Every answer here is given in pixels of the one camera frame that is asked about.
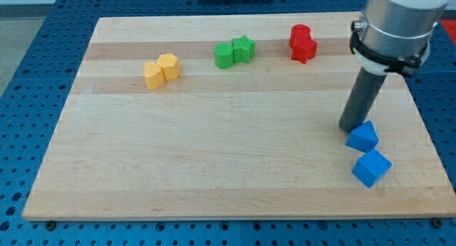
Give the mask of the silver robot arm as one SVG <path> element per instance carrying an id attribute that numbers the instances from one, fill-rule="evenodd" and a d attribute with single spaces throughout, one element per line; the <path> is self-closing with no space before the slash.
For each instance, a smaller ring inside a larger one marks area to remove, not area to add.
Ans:
<path id="1" fill-rule="evenodd" d="M 349 47 L 362 69 L 411 77 L 430 55 L 430 38 L 450 0 L 367 0 Z"/>

